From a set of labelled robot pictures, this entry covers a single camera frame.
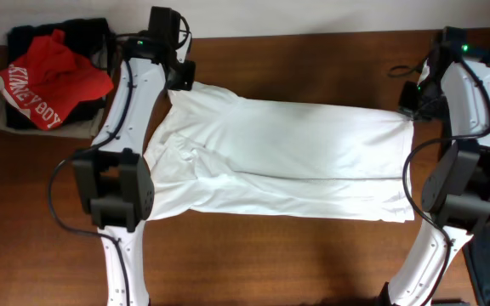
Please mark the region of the white t-shirt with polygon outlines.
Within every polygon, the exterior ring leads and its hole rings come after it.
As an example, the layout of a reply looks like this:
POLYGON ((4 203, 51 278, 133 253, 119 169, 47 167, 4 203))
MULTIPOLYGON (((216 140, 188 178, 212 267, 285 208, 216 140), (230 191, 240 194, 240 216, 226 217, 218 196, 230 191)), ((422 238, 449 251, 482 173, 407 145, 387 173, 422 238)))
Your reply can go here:
POLYGON ((202 213, 403 223, 413 123, 387 110, 173 91, 145 159, 151 219, 202 213))

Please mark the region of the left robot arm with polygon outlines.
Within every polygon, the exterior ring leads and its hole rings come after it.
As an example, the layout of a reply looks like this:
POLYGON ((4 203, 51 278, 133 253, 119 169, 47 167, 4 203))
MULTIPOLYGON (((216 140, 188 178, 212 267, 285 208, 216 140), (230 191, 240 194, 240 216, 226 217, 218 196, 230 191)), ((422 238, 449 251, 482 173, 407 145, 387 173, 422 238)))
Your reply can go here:
POLYGON ((147 305, 142 238, 155 189, 143 157, 145 135, 157 99, 169 89, 189 90, 195 64, 191 39, 176 44, 130 37, 123 44, 120 79, 111 108, 90 148, 72 158, 91 236, 102 242, 107 302, 147 305))

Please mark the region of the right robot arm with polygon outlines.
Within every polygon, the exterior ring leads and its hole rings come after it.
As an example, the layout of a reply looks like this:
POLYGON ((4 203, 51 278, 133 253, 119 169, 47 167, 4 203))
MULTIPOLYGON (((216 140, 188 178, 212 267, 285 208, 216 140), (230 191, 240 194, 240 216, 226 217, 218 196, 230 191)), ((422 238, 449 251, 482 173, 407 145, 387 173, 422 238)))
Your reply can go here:
POLYGON ((445 138, 427 140, 407 156, 402 182, 408 183, 412 159, 439 144, 443 153, 425 180, 419 233, 407 258, 386 282, 377 305, 430 305, 457 253, 490 224, 490 61, 486 52, 465 42, 439 42, 424 60, 428 75, 419 95, 433 86, 445 102, 445 138))

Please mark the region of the black folded garment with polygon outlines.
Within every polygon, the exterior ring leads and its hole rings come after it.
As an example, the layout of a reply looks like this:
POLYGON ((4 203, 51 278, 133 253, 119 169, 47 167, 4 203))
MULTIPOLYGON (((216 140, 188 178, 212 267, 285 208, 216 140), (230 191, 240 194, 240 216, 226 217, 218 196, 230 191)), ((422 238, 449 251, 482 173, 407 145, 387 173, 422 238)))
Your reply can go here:
MULTIPOLYGON (((94 18, 67 20, 40 26, 22 25, 14 27, 7 34, 8 64, 26 53, 34 37, 50 35, 54 30, 62 30, 65 33, 64 44, 74 53, 92 59, 98 52, 107 51, 108 60, 113 60, 116 48, 114 42, 110 42, 113 32, 105 18, 94 18)), ((105 108, 105 101, 102 98, 80 102, 63 121, 63 125, 90 121, 103 108, 105 108)), ((5 111, 8 128, 38 129, 34 123, 10 105, 5 106, 5 111)))

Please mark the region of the red printed t-shirt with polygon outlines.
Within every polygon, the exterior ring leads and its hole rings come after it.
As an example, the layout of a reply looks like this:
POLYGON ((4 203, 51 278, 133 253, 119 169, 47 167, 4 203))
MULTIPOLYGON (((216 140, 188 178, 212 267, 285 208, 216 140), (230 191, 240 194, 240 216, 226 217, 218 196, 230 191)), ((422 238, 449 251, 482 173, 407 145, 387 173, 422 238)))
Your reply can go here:
POLYGON ((41 130, 60 126, 84 101, 106 96, 113 83, 90 59, 69 49, 66 34, 34 37, 27 52, 0 71, 0 93, 41 130))

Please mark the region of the grey-green folded garment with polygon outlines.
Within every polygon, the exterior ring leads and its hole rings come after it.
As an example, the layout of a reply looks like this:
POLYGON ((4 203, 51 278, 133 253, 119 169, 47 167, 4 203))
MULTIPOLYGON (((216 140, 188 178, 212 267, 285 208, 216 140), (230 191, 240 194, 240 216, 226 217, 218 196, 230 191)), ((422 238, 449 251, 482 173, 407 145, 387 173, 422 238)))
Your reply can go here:
MULTIPOLYGON (((62 76, 62 79, 56 82, 57 91, 61 96, 57 99, 58 102, 69 102, 71 99, 84 98, 83 102, 75 105, 74 109, 88 104, 88 100, 94 102, 105 100, 105 96, 113 89, 113 84, 110 76, 106 72, 95 68, 88 57, 77 54, 73 51, 66 53, 66 58, 73 61, 75 66, 62 76)), ((0 71, 0 78, 4 77, 6 70, 0 71)), ((63 110, 60 114, 63 116, 61 122, 56 122, 49 129, 44 127, 33 126, 32 128, 18 129, 9 126, 10 111, 7 107, 19 112, 19 118, 31 123, 32 119, 28 117, 29 111, 22 110, 14 105, 12 100, 8 101, 8 95, 4 91, 6 86, 0 79, 0 130, 17 133, 17 134, 36 134, 36 135, 51 135, 57 137, 89 139, 99 132, 100 122, 105 107, 102 105, 94 110, 94 116, 88 120, 71 121, 71 113, 63 110)))

